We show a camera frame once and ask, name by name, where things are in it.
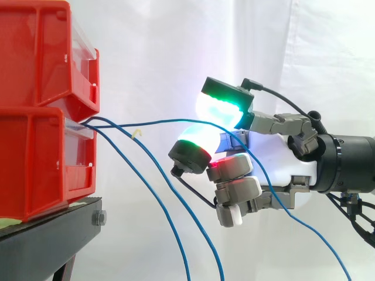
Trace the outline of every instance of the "metal bolt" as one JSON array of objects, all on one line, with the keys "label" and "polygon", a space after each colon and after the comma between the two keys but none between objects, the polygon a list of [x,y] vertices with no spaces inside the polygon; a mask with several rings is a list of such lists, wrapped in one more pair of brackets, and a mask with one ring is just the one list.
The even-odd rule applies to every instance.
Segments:
[{"label": "metal bolt", "polygon": [[93,215],[93,225],[102,227],[107,222],[107,212],[104,210],[96,211]]}]

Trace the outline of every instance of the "black connector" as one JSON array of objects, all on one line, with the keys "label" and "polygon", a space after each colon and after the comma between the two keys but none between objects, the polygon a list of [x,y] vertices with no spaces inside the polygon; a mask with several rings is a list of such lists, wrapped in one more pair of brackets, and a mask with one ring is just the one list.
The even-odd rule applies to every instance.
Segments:
[{"label": "black connector", "polygon": [[262,91],[263,85],[256,81],[245,78],[244,81],[242,81],[241,88],[244,88],[247,91],[250,91],[250,90]]}]

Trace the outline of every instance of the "blue cable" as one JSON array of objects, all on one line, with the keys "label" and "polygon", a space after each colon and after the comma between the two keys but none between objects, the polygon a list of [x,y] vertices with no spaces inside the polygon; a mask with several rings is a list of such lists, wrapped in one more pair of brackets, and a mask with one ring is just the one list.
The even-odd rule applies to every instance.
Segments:
[{"label": "blue cable", "polygon": [[[92,117],[90,118],[88,121],[86,122],[89,122],[91,119],[96,119],[96,117]],[[352,278],[350,277],[349,275],[349,272],[347,271],[344,263],[342,262],[342,260],[340,259],[340,256],[338,255],[338,253],[334,250],[334,248],[331,246],[331,244],[323,237],[322,234],[320,234],[316,229],[314,229],[312,226],[306,224],[305,222],[301,221],[299,218],[295,217],[294,215],[291,214],[291,212],[286,208],[286,206],[284,206],[284,204],[282,203],[282,201],[280,200],[280,198],[277,196],[277,193],[275,192],[272,184],[271,184],[271,180],[270,178],[268,177],[268,174],[266,172],[266,170],[264,169],[262,163],[255,157],[255,155],[249,150],[248,147],[246,147],[245,144],[242,143],[242,141],[236,137],[236,135],[234,135],[233,133],[229,132],[227,129],[219,126],[219,125],[216,125],[214,123],[211,123],[211,122],[206,122],[206,121],[200,121],[200,120],[193,120],[193,119],[166,119],[166,120],[158,120],[158,121],[152,121],[152,122],[144,122],[144,123],[136,123],[136,124],[125,124],[125,125],[119,125],[120,127],[133,127],[133,126],[147,126],[147,125],[155,125],[155,124],[162,124],[162,123],[171,123],[171,122],[192,122],[192,123],[200,123],[200,124],[207,124],[207,125],[211,125],[211,126],[214,126],[214,127],[217,127],[219,129],[221,129],[222,131],[224,131],[225,133],[229,134],[230,136],[232,136],[236,141],[239,142],[239,144],[246,150],[246,152],[255,160],[255,162],[257,162],[257,164],[259,165],[259,167],[261,168],[261,170],[263,171],[264,173],[264,176],[265,178],[267,179],[267,183],[268,183],[268,186],[270,188],[270,191],[272,193],[272,195],[276,198],[276,200],[279,202],[279,204],[283,207],[283,209],[285,210],[285,212],[287,212],[287,214],[292,218],[294,219],[295,221],[297,221],[298,223],[302,224],[303,226],[307,227],[308,229],[310,229],[311,231],[313,231],[327,246],[328,248],[332,251],[332,253],[335,255],[336,259],[338,260],[338,262],[340,263],[342,269],[344,270],[345,272],[345,275],[348,279],[348,281],[351,281]],[[113,128],[113,126],[96,126],[96,128]]]},{"label": "blue cable", "polygon": [[127,135],[129,138],[133,139],[134,142],[139,145],[145,152],[146,154],[152,159],[152,161],[154,162],[154,164],[157,166],[158,170],[160,171],[160,173],[163,175],[163,178],[165,179],[165,181],[167,182],[169,188],[172,190],[172,192],[175,194],[175,196],[177,196],[177,198],[180,200],[180,202],[182,203],[182,205],[187,209],[187,211],[189,212],[190,216],[193,218],[194,222],[196,223],[196,225],[198,226],[200,232],[202,233],[202,235],[204,236],[204,238],[206,239],[207,243],[209,244],[209,247],[211,248],[212,250],[212,253],[215,257],[215,260],[216,260],[216,263],[217,263],[217,267],[219,269],[219,274],[220,274],[220,280],[221,281],[224,281],[225,280],[225,277],[224,277],[224,270],[223,270],[223,266],[221,264],[221,261],[220,261],[220,257],[219,257],[219,254],[217,253],[216,251],[216,248],[215,246],[213,245],[210,237],[207,235],[206,231],[204,230],[203,228],[203,225],[200,223],[200,221],[198,220],[197,216],[195,215],[195,213],[193,212],[193,210],[190,208],[190,206],[188,205],[188,203],[183,199],[183,197],[178,193],[177,189],[175,189],[175,187],[173,186],[172,182],[169,180],[169,178],[167,177],[166,173],[164,172],[163,168],[161,168],[159,162],[155,159],[155,157],[153,156],[153,154],[146,148],[146,146],[144,146],[144,144],[142,142],[140,142],[137,138],[132,138],[132,135],[125,131],[124,129],[122,129],[122,127],[118,126],[117,124],[113,123],[112,121],[106,119],[106,118],[103,118],[103,117],[91,117],[90,119],[88,119],[87,121],[85,121],[84,123],[82,123],[84,126],[88,126],[87,123],[89,123],[91,120],[101,120],[101,121],[104,121],[108,124],[111,124],[111,126],[117,128],[118,130],[120,130],[122,133],[124,133],[125,135]]},{"label": "blue cable", "polygon": [[93,127],[93,126],[90,126],[90,125],[85,125],[86,127],[98,132],[100,135],[103,136],[103,138],[105,138],[109,143],[110,145],[117,151],[117,153],[125,160],[125,162],[128,163],[128,165],[130,166],[130,168],[137,174],[137,176],[144,182],[144,184],[147,186],[147,188],[149,189],[149,191],[152,193],[152,195],[154,195],[154,197],[156,198],[156,200],[158,201],[159,205],[162,207],[163,211],[164,211],[164,214],[165,214],[165,217],[166,219],[168,220],[169,222],[169,225],[171,226],[172,228],[172,231],[173,231],[173,234],[175,235],[176,237],[176,240],[177,240],[177,244],[178,244],[178,247],[180,248],[180,251],[181,251],[181,255],[182,255],[182,258],[183,258],[183,263],[185,265],[185,271],[186,271],[186,277],[187,277],[187,281],[191,281],[191,278],[190,278],[190,271],[189,271],[189,264],[188,264],[188,259],[186,257],[186,254],[185,254],[185,250],[182,246],[182,243],[181,243],[181,239],[180,239],[180,236],[178,235],[178,232],[176,230],[176,227],[175,225],[173,224],[173,221],[172,221],[172,218],[171,216],[169,215],[168,213],[168,210],[167,208],[165,207],[163,201],[160,199],[160,197],[158,196],[158,194],[156,193],[156,191],[150,186],[150,184],[147,182],[147,180],[142,176],[142,174],[137,170],[137,168],[130,162],[130,160],[122,153],[122,151],[117,147],[117,145],[103,132],[101,132],[99,129]]}]

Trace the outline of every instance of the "red plastic bin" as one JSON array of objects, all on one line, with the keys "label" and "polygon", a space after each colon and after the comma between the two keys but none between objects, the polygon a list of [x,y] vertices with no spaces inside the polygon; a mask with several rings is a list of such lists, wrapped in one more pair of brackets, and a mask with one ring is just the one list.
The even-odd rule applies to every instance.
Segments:
[{"label": "red plastic bin", "polygon": [[29,221],[95,192],[96,133],[58,108],[0,108],[0,218]]},{"label": "red plastic bin", "polygon": [[66,1],[0,2],[0,107],[58,107],[76,122],[99,112],[99,53]]}]

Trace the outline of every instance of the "robotic hand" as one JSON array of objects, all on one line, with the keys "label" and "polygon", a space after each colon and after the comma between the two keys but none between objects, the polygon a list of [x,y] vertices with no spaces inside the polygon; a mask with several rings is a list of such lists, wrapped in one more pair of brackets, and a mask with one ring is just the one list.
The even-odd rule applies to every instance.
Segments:
[{"label": "robotic hand", "polygon": [[[294,107],[299,114],[270,116],[252,110],[254,96],[250,90],[264,90]],[[243,113],[233,132],[255,154],[268,172],[274,190],[288,209],[295,207],[295,193],[317,191],[326,194],[335,207],[350,220],[354,229],[375,248],[375,232],[365,231],[356,216],[375,222],[362,214],[362,207],[375,205],[362,202],[359,193],[375,190],[375,140],[363,136],[328,134],[316,111],[304,113],[291,101],[261,84],[244,79],[240,87],[232,87],[207,78],[202,92],[238,106]],[[215,208],[224,227],[242,223],[242,217],[265,208],[282,206],[270,192],[262,170],[253,166],[239,143],[226,133],[220,134],[216,150],[227,157],[210,162],[204,149],[188,140],[179,140],[169,153],[175,165],[172,174],[180,178],[184,172],[203,173],[216,184]],[[185,186],[195,191],[182,179]],[[341,192],[341,198],[331,194]]]}]

